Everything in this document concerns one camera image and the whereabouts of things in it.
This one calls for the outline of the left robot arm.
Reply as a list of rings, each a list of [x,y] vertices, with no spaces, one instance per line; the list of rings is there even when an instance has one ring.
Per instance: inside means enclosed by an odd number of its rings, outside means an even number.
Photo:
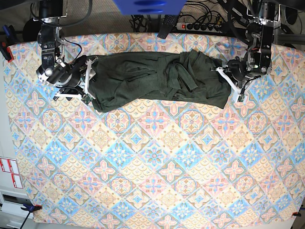
[[[243,102],[254,80],[272,69],[271,48],[274,24],[280,22],[280,5],[271,0],[249,0],[247,5],[239,0],[218,3],[227,12],[226,26],[247,47],[242,58],[235,57],[212,70],[229,83],[233,101]]]

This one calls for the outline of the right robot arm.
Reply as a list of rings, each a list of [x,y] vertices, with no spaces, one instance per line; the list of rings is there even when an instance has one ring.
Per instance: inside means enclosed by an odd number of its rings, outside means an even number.
[[[90,89],[90,81],[95,77],[93,63],[97,58],[89,58],[78,54],[71,62],[64,60],[65,43],[61,30],[64,27],[60,19],[67,13],[62,0],[41,0],[35,15],[34,7],[30,7],[35,21],[41,23],[37,41],[41,47],[41,66],[36,73],[39,81],[53,86],[57,92],[54,101],[59,98],[78,99],[85,105],[95,100],[96,96]]]

